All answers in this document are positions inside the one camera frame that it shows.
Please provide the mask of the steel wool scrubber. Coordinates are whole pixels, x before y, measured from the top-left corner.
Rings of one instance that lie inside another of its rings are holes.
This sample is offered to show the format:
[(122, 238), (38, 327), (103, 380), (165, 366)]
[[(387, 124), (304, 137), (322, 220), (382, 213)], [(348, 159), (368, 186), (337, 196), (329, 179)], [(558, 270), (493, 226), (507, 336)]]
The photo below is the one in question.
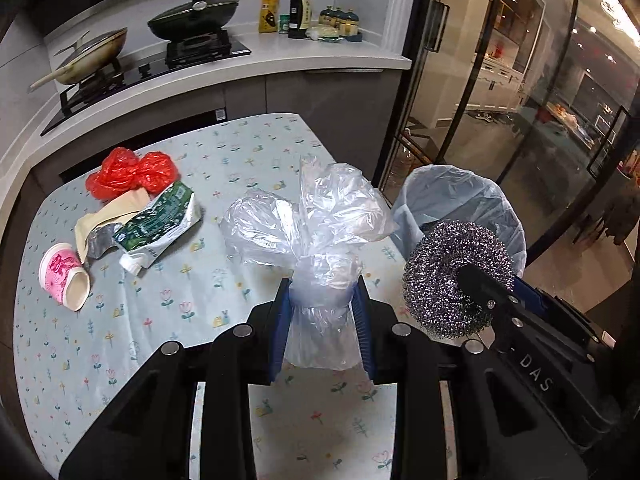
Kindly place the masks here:
[(406, 307), (439, 337), (469, 336), (490, 324), (488, 307), (480, 307), (459, 285), (458, 271), (465, 266), (474, 266), (512, 292), (514, 274), (506, 248), (493, 232), (473, 222), (439, 223), (425, 234), (406, 262)]

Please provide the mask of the beige frying pan with lid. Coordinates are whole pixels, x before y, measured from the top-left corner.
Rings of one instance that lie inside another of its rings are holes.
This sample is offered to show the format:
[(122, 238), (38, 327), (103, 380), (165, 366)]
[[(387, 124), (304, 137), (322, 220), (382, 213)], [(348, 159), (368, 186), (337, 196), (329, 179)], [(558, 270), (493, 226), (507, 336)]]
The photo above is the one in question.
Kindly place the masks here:
[(35, 81), (28, 88), (34, 92), (50, 81), (59, 84), (78, 84), (101, 68), (107, 66), (119, 56), (127, 39), (128, 28), (123, 27), (84, 41), (85, 32), (73, 44), (58, 51), (72, 50), (65, 61), (56, 70)]

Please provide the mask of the trash bin with plastic liner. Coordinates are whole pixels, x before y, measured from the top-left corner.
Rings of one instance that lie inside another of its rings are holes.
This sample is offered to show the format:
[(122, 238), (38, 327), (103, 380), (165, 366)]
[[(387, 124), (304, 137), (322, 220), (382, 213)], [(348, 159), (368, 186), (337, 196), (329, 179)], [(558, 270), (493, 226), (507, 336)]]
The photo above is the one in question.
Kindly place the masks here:
[(392, 207), (398, 229), (390, 236), (408, 258), (425, 233), (443, 221), (473, 222), (493, 232), (506, 248), (513, 273), (524, 275), (527, 252), (521, 220), (500, 186), (470, 170), (451, 165), (416, 168)]

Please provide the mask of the clear plastic bag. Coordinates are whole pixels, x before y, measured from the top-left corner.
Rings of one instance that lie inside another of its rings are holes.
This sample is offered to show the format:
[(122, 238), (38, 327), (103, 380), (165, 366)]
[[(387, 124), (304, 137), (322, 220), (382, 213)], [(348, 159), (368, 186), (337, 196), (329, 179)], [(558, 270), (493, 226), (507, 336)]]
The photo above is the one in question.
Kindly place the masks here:
[(361, 360), (352, 315), (362, 271), (357, 252), (396, 228), (382, 194), (359, 169), (314, 156), (300, 161), (296, 202), (250, 190), (220, 224), (232, 258), (290, 272), (285, 359), (327, 370), (348, 370)]

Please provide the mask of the dark soy sauce bottle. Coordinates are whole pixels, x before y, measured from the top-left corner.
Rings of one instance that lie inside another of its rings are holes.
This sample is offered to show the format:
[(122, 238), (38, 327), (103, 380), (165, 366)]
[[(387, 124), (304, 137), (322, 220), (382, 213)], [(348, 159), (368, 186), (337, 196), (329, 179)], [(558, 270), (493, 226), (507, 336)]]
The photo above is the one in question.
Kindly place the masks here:
[(312, 0), (290, 0), (288, 38), (305, 39), (312, 18)]

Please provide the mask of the small green jar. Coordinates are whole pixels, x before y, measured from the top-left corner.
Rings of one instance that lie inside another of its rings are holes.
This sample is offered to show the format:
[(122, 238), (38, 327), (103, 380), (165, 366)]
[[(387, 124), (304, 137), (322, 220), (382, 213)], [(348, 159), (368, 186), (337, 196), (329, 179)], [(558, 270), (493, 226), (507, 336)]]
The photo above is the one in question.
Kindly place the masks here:
[(279, 30), (278, 34), (288, 36), (288, 28), (290, 27), (290, 17), (288, 14), (281, 14), (279, 16)]

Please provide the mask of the pink white paper cup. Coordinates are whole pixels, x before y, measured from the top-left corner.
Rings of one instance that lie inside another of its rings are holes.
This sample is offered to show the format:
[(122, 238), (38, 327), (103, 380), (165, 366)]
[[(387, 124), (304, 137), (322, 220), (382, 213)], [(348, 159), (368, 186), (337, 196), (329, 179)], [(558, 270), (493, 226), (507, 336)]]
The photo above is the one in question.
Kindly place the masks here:
[(71, 244), (56, 243), (44, 253), (38, 278), (40, 287), (68, 310), (79, 311), (88, 299), (90, 276)]

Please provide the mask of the black gas stove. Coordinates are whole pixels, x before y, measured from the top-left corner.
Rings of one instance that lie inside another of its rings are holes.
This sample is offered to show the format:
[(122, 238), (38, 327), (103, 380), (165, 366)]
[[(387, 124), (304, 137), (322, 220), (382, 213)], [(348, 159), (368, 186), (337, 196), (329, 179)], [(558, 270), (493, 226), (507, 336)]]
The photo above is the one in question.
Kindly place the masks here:
[(72, 84), (58, 96), (60, 109), (43, 128), (40, 136), (45, 136), (82, 110), (143, 81), (198, 64), (251, 53), (245, 44), (223, 29), (221, 32), (168, 42), (163, 52), (140, 58), (128, 65), (122, 65), (116, 58), (79, 84)]

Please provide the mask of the yellow packet on counter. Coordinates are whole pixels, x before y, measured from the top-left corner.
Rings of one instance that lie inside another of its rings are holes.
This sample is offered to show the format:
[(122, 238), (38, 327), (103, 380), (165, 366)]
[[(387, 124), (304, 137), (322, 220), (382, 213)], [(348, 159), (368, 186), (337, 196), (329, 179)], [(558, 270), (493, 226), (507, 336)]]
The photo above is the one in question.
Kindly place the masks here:
[(271, 34), (278, 31), (278, 12), (280, 0), (262, 0), (258, 21), (260, 34)]

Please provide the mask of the red plastic bag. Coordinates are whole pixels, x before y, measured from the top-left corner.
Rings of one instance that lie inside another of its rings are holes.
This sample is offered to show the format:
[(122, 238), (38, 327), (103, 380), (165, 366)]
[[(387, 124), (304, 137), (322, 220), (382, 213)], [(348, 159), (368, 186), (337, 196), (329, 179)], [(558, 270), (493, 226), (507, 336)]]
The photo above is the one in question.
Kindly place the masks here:
[(119, 146), (98, 171), (88, 175), (85, 187), (96, 200), (105, 202), (138, 188), (157, 195), (178, 179), (178, 168), (167, 154), (154, 151), (138, 156)]

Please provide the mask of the dark green foil packet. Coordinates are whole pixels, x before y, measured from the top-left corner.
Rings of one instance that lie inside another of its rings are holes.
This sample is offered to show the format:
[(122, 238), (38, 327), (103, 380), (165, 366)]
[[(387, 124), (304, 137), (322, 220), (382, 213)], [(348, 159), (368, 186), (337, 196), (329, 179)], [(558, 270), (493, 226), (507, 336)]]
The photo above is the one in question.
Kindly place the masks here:
[(113, 223), (89, 234), (87, 260), (112, 248), (122, 251), (119, 264), (132, 275), (147, 269), (173, 242), (202, 218), (194, 192), (177, 180), (124, 224)]

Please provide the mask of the black wok with lid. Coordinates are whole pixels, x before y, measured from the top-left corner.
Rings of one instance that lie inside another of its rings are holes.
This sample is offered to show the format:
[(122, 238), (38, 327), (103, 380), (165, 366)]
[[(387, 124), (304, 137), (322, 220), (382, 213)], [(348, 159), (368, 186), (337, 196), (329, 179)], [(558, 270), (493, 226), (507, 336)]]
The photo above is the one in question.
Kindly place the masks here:
[(148, 21), (152, 34), (168, 41), (216, 34), (232, 19), (238, 0), (190, 0)]

